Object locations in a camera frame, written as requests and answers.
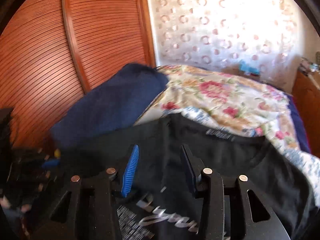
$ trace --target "wooden dresser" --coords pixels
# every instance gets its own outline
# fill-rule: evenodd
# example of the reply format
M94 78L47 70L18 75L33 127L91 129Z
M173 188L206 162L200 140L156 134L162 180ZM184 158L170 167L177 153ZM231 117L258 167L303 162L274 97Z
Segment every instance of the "wooden dresser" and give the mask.
M298 71L292 94L307 131L311 153L320 157L320 91L310 78Z

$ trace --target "yellow object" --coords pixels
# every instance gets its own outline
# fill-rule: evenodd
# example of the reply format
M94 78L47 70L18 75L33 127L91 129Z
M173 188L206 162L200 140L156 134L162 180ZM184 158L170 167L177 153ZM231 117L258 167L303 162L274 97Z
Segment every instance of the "yellow object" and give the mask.
M59 149L56 149L56 150L54 151L54 157L56 157L57 159L59 159L59 158L61 157L61 152L60 152Z

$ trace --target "louvered wooden panel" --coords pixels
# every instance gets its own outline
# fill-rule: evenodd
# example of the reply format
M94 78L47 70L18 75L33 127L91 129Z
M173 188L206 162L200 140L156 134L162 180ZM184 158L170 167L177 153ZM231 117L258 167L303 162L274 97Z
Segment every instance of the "louvered wooden panel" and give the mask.
M70 0L70 7L91 88L126 63L145 63L136 0Z
M26 0L0 36L0 48L0 107L15 107L15 146L42 147L49 128L83 96L61 0Z

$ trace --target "curtain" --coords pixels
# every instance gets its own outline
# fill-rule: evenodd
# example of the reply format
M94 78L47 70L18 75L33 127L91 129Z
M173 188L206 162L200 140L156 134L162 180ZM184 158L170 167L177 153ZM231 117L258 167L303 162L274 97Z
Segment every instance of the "curtain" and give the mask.
M285 87L295 56L293 0L148 0L158 65L237 73L243 60Z

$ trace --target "vertical wooden trim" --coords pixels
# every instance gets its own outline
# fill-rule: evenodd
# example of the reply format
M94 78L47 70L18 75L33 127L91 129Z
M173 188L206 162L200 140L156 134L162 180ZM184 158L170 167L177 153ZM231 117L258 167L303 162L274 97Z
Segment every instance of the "vertical wooden trim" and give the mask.
M81 62L81 57L79 53L78 43L76 39L76 34L73 29L73 23L71 18L71 9L70 9L70 0L62 0L62 14L63 14L63 23L66 30L66 36L68 39L69 49L71 52L72 60L75 65L75 69L80 80L82 89L84 93L88 93L90 85L88 79L84 73L84 68Z
M147 65L156 67L148 0L137 0L144 55Z

